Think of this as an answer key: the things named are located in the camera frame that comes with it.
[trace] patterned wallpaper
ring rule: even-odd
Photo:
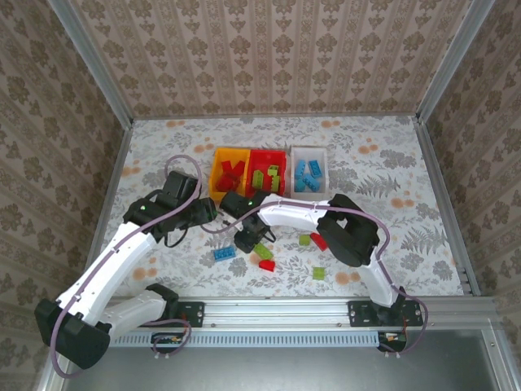
[[[415,112],[470,0],[72,0],[136,118]]]
[[[46,358],[33,316],[79,275],[122,129],[45,1],[0,2],[0,390]]]
[[[521,363],[521,2],[496,0],[428,121],[475,273]]]

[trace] purple cable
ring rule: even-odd
[[[190,337],[192,336],[192,326],[191,326],[190,322],[187,322],[184,319],[167,319],[167,320],[157,320],[155,322],[148,322],[148,323],[143,324],[143,326],[160,326],[162,324],[168,324],[168,323],[180,323],[180,324],[183,324],[184,326],[188,327],[188,335],[186,336],[185,340],[181,344],[179,344],[179,346],[172,353],[169,353],[170,356],[174,356],[174,355],[178,354],[185,347],[185,345],[190,340]],[[167,335],[162,335],[162,336],[157,336],[154,339],[154,345],[152,346],[152,350],[154,351],[154,353],[157,353],[157,354],[160,353],[157,351],[157,344],[160,340],[163,340],[168,337],[169,336],[167,336]]]
[[[418,336],[418,338],[414,341],[414,343],[409,348],[404,349],[401,352],[395,352],[393,349],[389,348],[386,345],[384,345],[384,347],[386,349],[389,349],[392,353],[397,353],[397,354],[398,353],[405,354],[405,353],[410,352],[418,344],[418,342],[422,339],[423,334],[425,333],[425,331],[427,329],[427,322],[429,320],[429,311],[427,309],[427,305],[422,300],[420,300],[417,297],[411,296],[411,295],[409,295],[409,294],[407,294],[405,292],[402,292],[392,282],[391,276],[389,275],[387,269],[385,268],[385,265],[383,264],[383,262],[380,259],[381,256],[382,256],[382,253],[385,251],[385,249],[387,248],[387,246],[391,242],[391,233],[389,232],[389,229],[387,228],[387,226],[380,219],[376,218],[375,216],[372,216],[372,215],[370,215],[368,213],[362,212],[360,210],[355,210],[355,209],[339,208],[339,207],[327,206],[327,205],[302,204],[300,202],[292,202],[292,201],[281,200],[281,201],[267,202],[266,204],[259,205],[259,206],[255,207],[255,208],[249,210],[247,213],[245,213],[243,216],[241,216],[239,219],[235,220],[234,222],[232,222],[228,226],[225,226],[224,228],[221,228],[219,230],[212,231],[212,230],[209,230],[208,228],[206,228],[205,226],[201,226],[201,228],[203,229],[203,231],[208,232],[209,234],[220,234],[222,232],[226,232],[232,226],[236,226],[242,220],[244,220],[246,217],[254,214],[255,212],[258,212],[259,210],[261,210],[263,208],[268,208],[270,206],[277,206],[277,205],[288,205],[288,206],[296,206],[297,208],[316,209],[316,210],[330,210],[332,212],[343,212],[343,213],[356,214],[357,216],[362,216],[362,217],[367,218],[368,220],[371,220],[372,222],[375,222],[380,228],[382,228],[383,232],[385,233],[385,241],[383,242],[382,246],[380,247],[380,249],[376,253],[376,261],[380,265],[380,268],[382,269],[383,275],[385,276],[385,279],[391,285],[391,288],[394,289],[398,294],[402,295],[403,297],[408,298],[408,299],[413,300],[413,301],[416,301],[418,304],[420,304],[420,306],[423,308],[423,312],[425,314],[425,319],[423,320],[423,325],[422,325],[422,330],[420,331],[420,335]]]
[[[110,259],[112,254],[116,253],[117,250],[123,244],[125,244],[127,242],[127,240],[129,240],[130,238],[132,238],[134,235],[138,234],[139,232],[143,232],[144,230],[150,228],[151,226],[154,226],[158,222],[162,222],[163,220],[170,218],[170,217],[174,216],[175,214],[181,212],[184,208],[186,208],[188,205],[190,205],[193,200],[195,200],[197,198],[199,191],[201,189],[201,182],[202,182],[203,174],[201,173],[201,168],[199,167],[199,165],[197,164],[197,161],[194,158],[192,158],[188,155],[175,155],[175,156],[170,157],[164,165],[165,177],[168,177],[170,162],[173,160],[176,160],[176,159],[187,159],[195,166],[195,169],[197,170],[197,185],[195,185],[194,193],[190,196],[190,198],[188,200],[186,200],[181,206],[179,206],[179,208],[174,209],[172,212],[168,212],[168,213],[164,214],[163,216],[155,218],[154,220],[148,222],[147,224],[144,224],[143,226],[140,226],[136,230],[130,232],[122,240],[120,240],[112,248],[112,251],[107,253],[107,255],[105,255],[105,257],[103,257],[101,262],[92,270],[92,272],[87,276],[87,278],[85,279],[83,284],[78,288],[78,290],[76,291],[74,296],[71,298],[69,303],[67,303],[66,306],[63,308],[63,310],[59,313],[59,316],[56,319],[55,326],[52,330],[52,334],[50,336],[50,360],[52,361],[52,366],[55,369],[56,373],[58,373],[58,375],[60,375],[64,379],[74,379],[75,377],[78,377],[81,374],[81,371],[78,371],[75,373],[70,373],[70,374],[65,373],[64,371],[62,371],[62,369],[59,367],[59,364],[58,364],[58,357],[56,355],[56,341],[58,340],[58,331],[62,325],[65,315],[72,308],[74,303],[81,297],[81,294],[83,293],[83,291],[85,291],[85,288],[87,288],[90,281],[92,281],[94,276],[101,270],[101,268],[105,265],[105,263],[107,263],[107,261]]]

